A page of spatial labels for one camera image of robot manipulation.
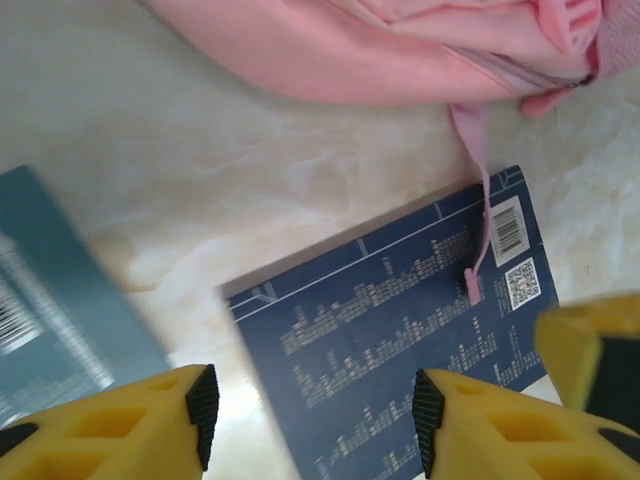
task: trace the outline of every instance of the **book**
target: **book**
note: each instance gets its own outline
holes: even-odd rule
[[[169,368],[34,171],[0,175],[0,427]]]
[[[418,475],[418,369],[518,391],[545,374],[534,325],[557,295],[519,167],[491,177],[491,203],[476,306],[463,271],[482,235],[477,185],[230,298],[301,478]]]

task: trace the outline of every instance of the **zipper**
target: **zipper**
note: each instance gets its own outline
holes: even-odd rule
[[[504,77],[506,73],[542,90],[555,90],[567,87],[577,88],[586,85],[589,82],[589,76],[562,78],[545,75],[530,67],[526,67],[505,55],[479,52],[477,50],[452,47],[449,45],[447,48],[500,77]]]

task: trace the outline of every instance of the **yellow plastic part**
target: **yellow plastic part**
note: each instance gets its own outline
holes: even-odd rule
[[[426,370],[445,397],[431,480],[637,480],[640,465],[599,428],[610,420],[444,370]]]
[[[185,395],[205,368],[180,368],[20,419],[10,427],[35,423],[38,430],[0,458],[0,479],[201,479],[199,432]]]
[[[565,406],[585,410],[603,336],[640,336],[640,296],[555,308],[538,319],[536,349]]]

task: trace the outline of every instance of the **pink backpack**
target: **pink backpack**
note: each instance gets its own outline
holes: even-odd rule
[[[259,87],[329,103],[449,102],[480,167],[481,103],[525,97],[540,115],[571,91],[640,63],[640,0],[146,0],[190,42]]]

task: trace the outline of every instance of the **marble floor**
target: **marble floor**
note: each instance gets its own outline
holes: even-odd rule
[[[561,301],[637,289],[640,72],[491,119],[491,169],[524,169]],[[219,287],[473,180],[444,107],[276,98],[122,0],[0,0],[0,152],[37,167],[175,365],[216,364],[209,479],[297,478]]]

